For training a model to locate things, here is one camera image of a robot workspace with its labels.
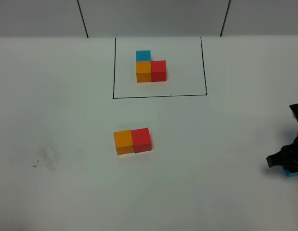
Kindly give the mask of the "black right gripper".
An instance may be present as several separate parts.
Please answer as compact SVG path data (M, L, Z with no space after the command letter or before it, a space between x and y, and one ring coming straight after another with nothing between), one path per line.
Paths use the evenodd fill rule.
M298 103L289 106L298 123ZM267 158L269 167L282 166L298 169L298 134L290 145L283 146L279 152Z

